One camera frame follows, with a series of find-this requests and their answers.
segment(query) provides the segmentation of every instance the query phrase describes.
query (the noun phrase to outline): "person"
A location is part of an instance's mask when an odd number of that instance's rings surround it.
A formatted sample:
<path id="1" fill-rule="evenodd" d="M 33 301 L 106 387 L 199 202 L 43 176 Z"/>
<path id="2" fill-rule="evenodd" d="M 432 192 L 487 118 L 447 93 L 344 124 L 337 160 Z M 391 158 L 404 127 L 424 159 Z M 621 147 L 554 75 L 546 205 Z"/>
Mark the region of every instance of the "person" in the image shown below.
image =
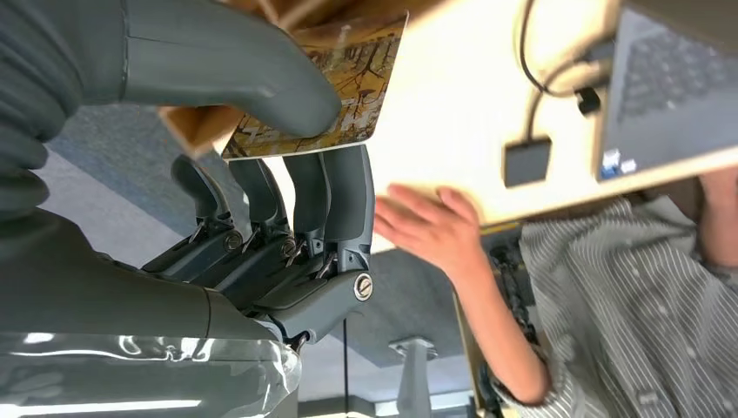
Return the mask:
<path id="1" fill-rule="evenodd" d="M 392 185 L 375 232 L 448 276 L 495 391 L 520 416 L 738 416 L 737 179 L 738 168 L 700 177 L 699 225 L 668 197 L 525 224 L 548 349 L 507 309 L 462 193 Z"/>

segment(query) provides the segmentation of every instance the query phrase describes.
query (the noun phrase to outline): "black cable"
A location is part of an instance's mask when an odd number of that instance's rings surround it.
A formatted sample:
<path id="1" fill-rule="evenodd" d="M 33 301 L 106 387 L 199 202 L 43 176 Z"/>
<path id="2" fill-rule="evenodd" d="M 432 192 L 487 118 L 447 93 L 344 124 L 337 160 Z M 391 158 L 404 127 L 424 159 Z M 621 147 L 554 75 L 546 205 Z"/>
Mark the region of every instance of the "black cable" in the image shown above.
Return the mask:
<path id="1" fill-rule="evenodd" d="M 539 91 L 557 98 L 567 98 L 569 96 L 572 96 L 574 94 L 574 91 L 552 91 L 549 88 L 550 82 L 547 83 L 545 81 L 541 83 L 540 81 L 538 81 L 538 79 L 533 75 L 530 68 L 528 67 L 528 63 L 526 60 L 526 39 L 528 32 L 528 21 L 530 20 L 531 10 L 533 9 L 534 3 L 535 0 L 527 0 L 526 8 L 523 11 L 523 22 L 520 25 L 520 41 L 518 42 L 518 58 L 520 60 L 520 68 L 523 70 L 523 73 L 526 75 L 528 81 L 530 81 L 531 84 L 534 85 Z M 575 64 L 577 64 L 577 62 L 569 62 L 563 64 L 561 67 L 559 67 L 559 69 L 548 76 L 548 78 L 551 78 L 551 76 L 554 76 L 553 78 L 558 77 L 564 70 L 568 70 Z"/>
<path id="2" fill-rule="evenodd" d="M 344 318 L 344 412 L 348 416 L 348 339 L 346 338 L 346 318 Z"/>
<path id="3" fill-rule="evenodd" d="M 548 87 L 558 78 L 561 74 L 566 72 L 568 69 L 574 67 L 577 63 L 574 61 L 571 61 L 569 63 L 566 63 L 562 65 L 561 67 L 557 68 L 556 71 L 552 72 L 551 74 L 546 77 L 546 80 L 543 82 L 543 86 L 548 89 Z M 533 100 L 531 101 L 530 108 L 528 110 L 528 120 L 526 123 L 526 131 L 525 136 L 523 137 L 526 141 L 532 141 L 533 140 L 533 125 L 535 124 L 535 115 L 538 111 L 538 106 L 540 104 L 540 100 L 543 98 L 543 95 L 546 94 L 547 90 L 538 90 L 535 93 L 535 96 L 533 96 Z M 574 94 L 574 91 L 572 91 L 568 96 L 571 96 Z"/>

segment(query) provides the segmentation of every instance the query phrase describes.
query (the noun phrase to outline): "cable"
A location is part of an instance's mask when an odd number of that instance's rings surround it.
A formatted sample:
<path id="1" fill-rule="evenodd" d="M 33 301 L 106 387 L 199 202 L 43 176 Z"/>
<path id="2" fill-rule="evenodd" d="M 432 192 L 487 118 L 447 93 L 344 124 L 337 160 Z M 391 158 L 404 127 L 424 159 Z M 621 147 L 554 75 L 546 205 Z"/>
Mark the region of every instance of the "cable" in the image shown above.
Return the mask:
<path id="1" fill-rule="evenodd" d="M 546 91 L 548 91 L 548 86 L 550 86 L 556 78 L 558 78 L 561 74 L 569 70 L 570 68 L 577 65 L 574 61 L 570 61 L 569 63 L 566 63 L 562 65 L 561 67 L 557 68 L 556 71 L 552 72 L 551 74 L 546 77 L 546 80 L 544 80 L 542 86 L 545 87 L 545 89 L 539 89 L 536 91 L 535 96 L 533 97 L 533 100 L 530 104 L 530 110 L 528 111 L 528 120 L 526 123 L 526 132 L 525 136 L 523 137 L 526 142 L 533 141 L 533 125 L 535 124 L 535 115 L 538 111 L 538 106 L 540 104 L 540 100 L 543 98 L 543 95 L 546 94 Z M 566 96 L 557 96 L 557 97 L 569 97 L 573 96 L 574 91 L 571 91 L 571 93 L 568 93 Z"/>
<path id="2" fill-rule="evenodd" d="M 528 81 L 531 82 L 532 85 L 534 85 L 538 91 L 546 93 L 550 96 L 554 96 L 557 98 L 567 98 L 574 94 L 573 91 L 552 91 L 548 88 L 548 85 L 550 83 L 544 82 L 541 83 L 538 81 L 538 79 L 533 75 L 533 73 L 530 71 L 530 68 L 528 67 L 528 63 L 526 60 L 526 39 L 527 39 L 527 32 L 528 32 L 528 21 L 530 20 L 531 10 L 533 9 L 533 4 L 535 3 L 535 0 L 527 0 L 526 2 L 526 8 L 523 11 L 523 22 L 520 26 L 520 41 L 518 42 L 518 58 L 520 60 L 520 68 L 523 70 L 523 73 L 526 75 L 526 78 Z M 558 77 L 563 71 L 568 70 L 569 68 L 573 67 L 578 62 L 572 61 L 569 63 L 563 64 L 559 69 L 554 71 L 548 78 L 551 78 L 551 76 L 554 76 L 553 78 Z"/>
<path id="3" fill-rule="evenodd" d="M 597 63 L 604 59 L 612 58 L 615 53 L 615 38 L 614 35 L 608 36 L 599 42 L 593 44 L 587 48 L 584 53 L 580 54 L 575 59 L 562 64 L 554 72 L 552 72 L 546 80 L 542 83 L 535 77 L 533 72 L 528 67 L 526 59 L 526 41 L 528 32 L 528 22 L 530 20 L 531 11 L 533 10 L 533 4 L 535 0 L 527 0 L 526 7 L 523 10 L 523 21 L 520 25 L 520 41 L 518 42 L 518 59 L 520 60 L 520 68 L 526 75 L 526 78 L 530 83 L 535 86 L 538 91 L 545 93 L 549 96 L 556 98 L 568 98 L 576 93 L 576 90 L 571 91 L 552 91 L 551 83 L 564 71 L 573 68 L 577 64 L 591 64 Z"/>

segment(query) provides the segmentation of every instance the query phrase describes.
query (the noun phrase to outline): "plastic cover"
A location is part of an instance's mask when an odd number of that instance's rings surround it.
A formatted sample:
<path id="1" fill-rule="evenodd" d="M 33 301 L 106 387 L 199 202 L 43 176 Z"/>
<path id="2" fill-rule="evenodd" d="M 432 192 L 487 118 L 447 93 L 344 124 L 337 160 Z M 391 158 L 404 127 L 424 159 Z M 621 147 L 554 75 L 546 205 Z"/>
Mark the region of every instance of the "plastic cover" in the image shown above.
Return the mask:
<path id="1" fill-rule="evenodd" d="M 271 340 L 0 333 L 0 416 L 264 417 L 301 372 Z"/>

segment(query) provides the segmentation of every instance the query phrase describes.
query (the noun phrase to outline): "human hand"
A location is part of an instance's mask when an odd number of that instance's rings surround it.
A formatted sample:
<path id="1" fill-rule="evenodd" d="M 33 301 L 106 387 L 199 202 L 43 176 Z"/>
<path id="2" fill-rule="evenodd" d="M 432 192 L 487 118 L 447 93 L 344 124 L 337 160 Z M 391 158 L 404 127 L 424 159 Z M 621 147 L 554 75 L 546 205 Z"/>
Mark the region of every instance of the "human hand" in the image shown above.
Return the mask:
<path id="1" fill-rule="evenodd" d="M 738 166 L 700 176 L 705 201 L 711 206 L 738 206 Z"/>
<path id="2" fill-rule="evenodd" d="M 408 187 L 391 185 L 391 199 L 377 197 L 374 231 L 443 270 L 452 280 L 463 277 L 469 267 L 489 266 L 474 206 L 454 189 L 442 187 L 437 193 L 440 202 Z"/>

